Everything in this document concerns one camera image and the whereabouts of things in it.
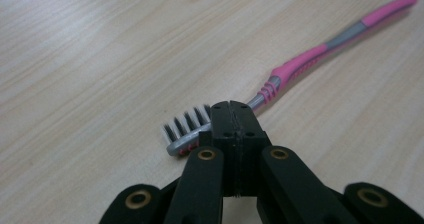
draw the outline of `toothbrush bristles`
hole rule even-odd
[[[191,119],[191,116],[188,114],[188,112],[184,113],[184,118],[187,122],[188,128],[190,128],[190,131],[196,129],[196,124],[194,124],[193,119]]]
[[[163,126],[163,129],[165,130],[165,133],[171,142],[174,142],[178,139],[174,131],[172,131],[172,128],[168,124],[165,124]]]
[[[172,122],[164,125],[165,135],[172,144],[189,132],[210,122],[211,108],[209,105],[194,107],[193,111],[185,112],[182,117],[175,117]]]
[[[174,123],[175,126],[177,127],[177,130],[180,134],[180,136],[184,136],[185,134],[187,134],[187,130],[184,128],[184,126],[181,124],[180,120],[178,120],[178,118],[174,118]]]
[[[194,108],[194,113],[196,114],[197,120],[199,121],[199,123],[200,123],[201,126],[203,126],[203,125],[205,125],[207,123],[206,122],[206,119],[203,117],[202,113],[200,113],[199,108],[195,107]]]

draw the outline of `wood grain surface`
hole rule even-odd
[[[98,223],[116,195],[181,175],[162,124],[248,101],[270,71],[391,0],[0,0],[0,223]],[[260,111],[329,187],[424,215],[424,0]],[[260,223],[254,198],[223,223]]]

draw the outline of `wooden table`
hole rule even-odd
[[[161,125],[248,101],[270,71],[391,0],[0,0],[0,223],[97,223],[164,187]],[[424,215],[424,2],[291,85],[259,121],[329,187],[370,182]],[[223,223],[259,223],[254,198]]]

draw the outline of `pink rubber grip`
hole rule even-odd
[[[387,16],[392,15],[394,12],[414,5],[415,3],[417,3],[417,1],[418,0],[394,0],[362,18],[362,23],[370,27],[380,22]]]
[[[317,57],[321,56],[326,51],[327,46],[322,44],[300,54],[283,65],[274,68],[271,72],[271,76],[277,76],[281,80],[281,84],[278,89],[283,89],[289,80],[317,63]]]

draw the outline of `table surface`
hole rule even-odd
[[[0,223],[97,223],[164,187],[162,124],[245,102],[270,71],[391,0],[0,0]],[[381,186],[424,215],[424,2],[259,111],[327,186]],[[259,223],[226,198],[223,223]]]

